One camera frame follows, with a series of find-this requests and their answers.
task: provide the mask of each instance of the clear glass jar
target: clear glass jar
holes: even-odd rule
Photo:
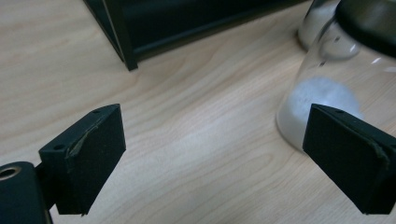
[[[276,114],[282,136],[300,150],[312,104],[339,108],[396,135],[396,43],[367,38],[372,33],[343,21],[347,13],[340,9],[318,35]],[[394,30],[386,32],[396,38]]]
[[[301,45],[309,49],[323,26],[334,15],[340,0],[314,0],[306,13],[297,35]]]

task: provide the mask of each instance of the white powder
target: white powder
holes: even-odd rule
[[[328,105],[362,118],[359,102],[347,86],[327,77],[311,77],[300,82],[276,115],[277,126],[283,137],[300,150],[303,150],[312,104]]]
[[[303,24],[298,29],[298,37],[304,48],[309,49],[309,47],[314,43],[314,40],[320,30],[334,15],[337,4],[338,3],[333,3],[327,6],[313,8],[309,11]]]

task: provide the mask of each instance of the glass jar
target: glass jar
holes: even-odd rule
[[[297,36],[305,49],[309,49],[323,26],[333,17],[340,0],[314,0],[300,25]]]
[[[336,107],[396,135],[396,1],[343,0],[309,49],[276,114],[302,150],[312,104]]]

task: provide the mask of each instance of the wood grain surface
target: wood grain surface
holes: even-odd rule
[[[127,151],[85,217],[55,223],[396,223],[366,216],[285,143],[275,112],[309,2],[128,72],[82,0],[0,1],[0,164],[119,103]]]

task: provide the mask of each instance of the jar lid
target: jar lid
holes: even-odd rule
[[[396,58],[396,0],[342,0],[335,18],[355,40]]]

